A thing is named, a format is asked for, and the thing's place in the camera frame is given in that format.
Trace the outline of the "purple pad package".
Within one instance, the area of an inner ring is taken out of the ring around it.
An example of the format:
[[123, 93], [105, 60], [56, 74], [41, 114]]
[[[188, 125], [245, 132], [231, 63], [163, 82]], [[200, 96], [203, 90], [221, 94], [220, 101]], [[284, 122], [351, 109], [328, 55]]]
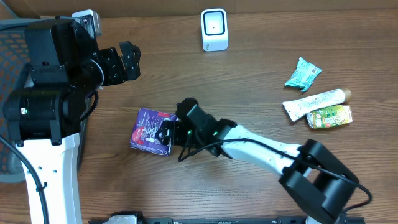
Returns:
[[160, 129], [164, 121], [177, 121], [174, 114], [164, 113], [148, 108], [141, 108], [137, 114], [136, 122], [132, 129], [130, 138], [130, 148], [168, 156], [171, 147], [163, 145], [156, 137], [156, 132]]

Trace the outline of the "white tube gold cap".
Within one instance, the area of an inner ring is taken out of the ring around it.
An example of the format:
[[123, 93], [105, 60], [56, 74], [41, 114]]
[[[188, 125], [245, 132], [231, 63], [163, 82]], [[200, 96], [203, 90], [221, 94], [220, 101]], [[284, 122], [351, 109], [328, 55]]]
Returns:
[[282, 106], [286, 110], [290, 120], [296, 122], [314, 110], [346, 103], [351, 97], [352, 92], [349, 89], [338, 88], [298, 100], [284, 101]]

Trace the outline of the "teal snack packet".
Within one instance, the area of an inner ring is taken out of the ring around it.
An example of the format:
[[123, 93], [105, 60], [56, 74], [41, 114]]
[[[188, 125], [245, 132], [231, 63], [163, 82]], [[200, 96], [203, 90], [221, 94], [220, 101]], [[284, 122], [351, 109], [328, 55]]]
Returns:
[[306, 92], [322, 71], [322, 69], [300, 57], [295, 71], [285, 82], [285, 86], [299, 88], [301, 92]]

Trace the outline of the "green tea drink carton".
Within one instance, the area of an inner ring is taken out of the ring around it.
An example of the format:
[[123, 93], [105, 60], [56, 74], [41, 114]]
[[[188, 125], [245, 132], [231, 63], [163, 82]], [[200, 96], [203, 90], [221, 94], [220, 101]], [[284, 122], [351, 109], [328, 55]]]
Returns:
[[313, 129], [332, 128], [352, 123], [351, 107], [349, 105], [335, 105], [314, 110], [307, 114], [307, 122]]

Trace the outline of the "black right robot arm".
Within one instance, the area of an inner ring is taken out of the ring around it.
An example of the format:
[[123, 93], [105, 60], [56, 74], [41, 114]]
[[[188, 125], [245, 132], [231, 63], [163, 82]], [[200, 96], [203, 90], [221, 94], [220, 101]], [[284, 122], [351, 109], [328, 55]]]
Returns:
[[180, 145], [193, 156], [208, 150], [218, 157], [250, 162], [279, 176], [295, 203], [319, 223], [336, 223], [358, 178], [324, 145], [309, 139], [287, 144], [262, 137], [228, 120], [164, 121], [155, 134], [165, 145]]

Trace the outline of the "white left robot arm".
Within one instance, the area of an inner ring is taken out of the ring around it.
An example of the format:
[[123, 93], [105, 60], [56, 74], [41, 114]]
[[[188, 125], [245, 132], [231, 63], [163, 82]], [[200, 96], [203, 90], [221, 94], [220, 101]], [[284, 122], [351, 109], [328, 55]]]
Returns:
[[32, 85], [11, 92], [3, 106], [7, 146], [22, 162], [32, 223], [81, 223], [77, 170], [81, 123], [103, 86], [140, 76], [141, 51], [129, 41], [99, 49], [92, 18], [56, 17], [7, 23], [24, 31]]

